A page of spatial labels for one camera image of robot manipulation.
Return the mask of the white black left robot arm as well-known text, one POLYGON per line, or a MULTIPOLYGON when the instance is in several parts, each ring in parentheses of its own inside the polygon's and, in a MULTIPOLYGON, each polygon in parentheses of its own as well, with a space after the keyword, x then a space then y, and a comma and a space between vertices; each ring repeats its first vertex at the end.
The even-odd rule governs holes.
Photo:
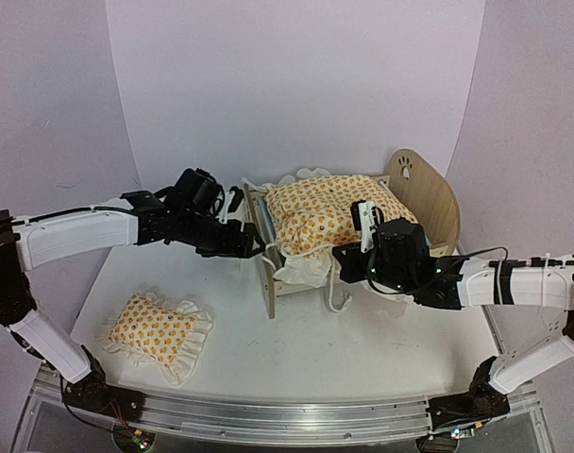
POLYGON ((244 196, 189 168, 154 193, 138 190, 39 215, 0 210, 0 327, 59 374, 61 400, 69 409, 139 420, 144 394, 109 383, 94 354, 47 316, 28 275, 48 265, 82 269, 85 258, 153 243, 183 243, 203 258, 256 257, 265 248, 258 228, 234 216, 244 196))

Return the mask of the duck print mattress cushion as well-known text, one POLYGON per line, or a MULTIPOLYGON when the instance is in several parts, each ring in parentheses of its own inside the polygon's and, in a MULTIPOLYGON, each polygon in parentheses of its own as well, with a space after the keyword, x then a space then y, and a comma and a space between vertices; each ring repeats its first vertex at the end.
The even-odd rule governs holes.
POLYGON ((290 285, 321 288, 330 284, 336 265, 331 249, 360 239, 350 211, 353 203, 372 202, 387 221, 417 221, 385 182, 370 176, 334 176, 323 169, 303 169, 277 184, 262 185, 261 191, 274 229, 271 246, 284 259, 273 279, 290 285))

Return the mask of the wooden striped pet bed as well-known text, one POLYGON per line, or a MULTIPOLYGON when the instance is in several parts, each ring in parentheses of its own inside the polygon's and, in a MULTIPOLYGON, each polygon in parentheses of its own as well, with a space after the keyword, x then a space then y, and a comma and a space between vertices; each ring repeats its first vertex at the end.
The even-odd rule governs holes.
POLYGON ((461 233, 456 195, 446 179, 411 149, 397 150, 378 176, 334 176, 302 169, 278 183, 244 183, 247 218, 266 247, 257 259, 269 318, 287 294, 332 287, 340 266, 333 247, 358 243, 354 203, 390 221, 403 218, 424 228, 430 254, 453 253, 461 233))

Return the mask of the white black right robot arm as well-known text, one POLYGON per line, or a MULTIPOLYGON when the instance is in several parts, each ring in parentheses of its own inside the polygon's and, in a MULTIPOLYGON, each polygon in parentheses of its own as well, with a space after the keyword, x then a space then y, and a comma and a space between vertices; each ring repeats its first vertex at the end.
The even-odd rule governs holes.
POLYGON ((540 307, 564 315, 529 347, 483 361, 464 393, 431 398, 431 432, 473 428, 508 414, 511 392, 574 358, 574 254, 486 260, 477 251, 435 258, 419 224, 400 218, 355 225, 361 240, 332 250, 346 283, 364 281, 378 294, 406 295, 437 310, 540 307))

